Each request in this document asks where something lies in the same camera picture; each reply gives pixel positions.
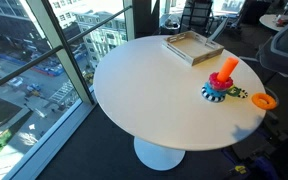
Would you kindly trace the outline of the white round table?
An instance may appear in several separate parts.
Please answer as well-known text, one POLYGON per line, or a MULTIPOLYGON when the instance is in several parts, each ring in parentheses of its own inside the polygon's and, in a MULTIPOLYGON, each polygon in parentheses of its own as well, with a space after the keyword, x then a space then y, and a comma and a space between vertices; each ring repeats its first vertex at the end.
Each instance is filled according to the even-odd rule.
POLYGON ((134 149, 147 167, 176 167, 187 151, 220 149, 240 142, 266 112, 249 97, 206 100, 202 87, 233 54, 191 66, 163 45, 164 37, 131 40, 105 55, 94 75, 94 93, 105 114, 134 136, 134 149))

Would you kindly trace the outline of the wooden tray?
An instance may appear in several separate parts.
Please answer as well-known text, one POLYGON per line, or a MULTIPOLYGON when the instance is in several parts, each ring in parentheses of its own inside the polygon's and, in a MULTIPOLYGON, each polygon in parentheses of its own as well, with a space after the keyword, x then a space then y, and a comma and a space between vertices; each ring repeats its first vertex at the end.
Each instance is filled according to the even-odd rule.
POLYGON ((191 66, 221 55, 224 47, 194 31, 166 37, 163 45, 191 66))

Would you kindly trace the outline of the black white striped base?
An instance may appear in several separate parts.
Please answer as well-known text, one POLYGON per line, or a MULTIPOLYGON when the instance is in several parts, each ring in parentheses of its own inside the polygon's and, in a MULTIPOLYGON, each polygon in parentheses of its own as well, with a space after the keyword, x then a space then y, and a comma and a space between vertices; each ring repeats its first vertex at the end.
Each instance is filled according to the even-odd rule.
POLYGON ((201 89, 201 94, 206 100, 214 103, 219 103, 225 100, 225 95, 215 96, 212 95, 211 93, 208 93, 206 90, 207 90, 206 87, 202 87, 201 89))

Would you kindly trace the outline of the orange stacking peg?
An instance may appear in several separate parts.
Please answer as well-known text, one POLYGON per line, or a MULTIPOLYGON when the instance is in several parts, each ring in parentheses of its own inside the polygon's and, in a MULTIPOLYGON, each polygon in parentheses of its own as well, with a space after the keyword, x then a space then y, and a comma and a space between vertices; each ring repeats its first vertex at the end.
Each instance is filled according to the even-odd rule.
POLYGON ((217 80, 226 82, 238 63, 239 60, 237 58, 228 57, 217 75, 217 80))

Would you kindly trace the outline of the black office chair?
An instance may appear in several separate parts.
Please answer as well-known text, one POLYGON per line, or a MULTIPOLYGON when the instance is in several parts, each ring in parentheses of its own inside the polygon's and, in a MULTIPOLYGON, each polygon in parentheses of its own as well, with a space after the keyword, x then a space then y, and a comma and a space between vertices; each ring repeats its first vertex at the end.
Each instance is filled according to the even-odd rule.
POLYGON ((213 0, 186 0, 179 32, 192 30, 198 34, 208 33, 208 24, 211 18, 213 0))

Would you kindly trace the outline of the grey chair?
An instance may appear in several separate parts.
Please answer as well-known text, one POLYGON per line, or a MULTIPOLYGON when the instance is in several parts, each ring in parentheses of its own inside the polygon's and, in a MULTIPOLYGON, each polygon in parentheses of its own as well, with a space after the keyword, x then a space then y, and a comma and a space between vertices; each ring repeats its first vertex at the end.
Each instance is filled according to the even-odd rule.
POLYGON ((288 24, 263 45, 258 57, 263 67, 288 75, 288 24))

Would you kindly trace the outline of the background white table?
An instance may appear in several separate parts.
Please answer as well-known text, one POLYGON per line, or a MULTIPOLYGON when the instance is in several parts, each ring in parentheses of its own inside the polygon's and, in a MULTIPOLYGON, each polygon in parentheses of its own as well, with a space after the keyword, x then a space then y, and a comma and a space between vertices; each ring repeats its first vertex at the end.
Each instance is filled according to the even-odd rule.
POLYGON ((267 28, 280 31, 288 24, 288 15, 265 14, 259 21, 267 28))

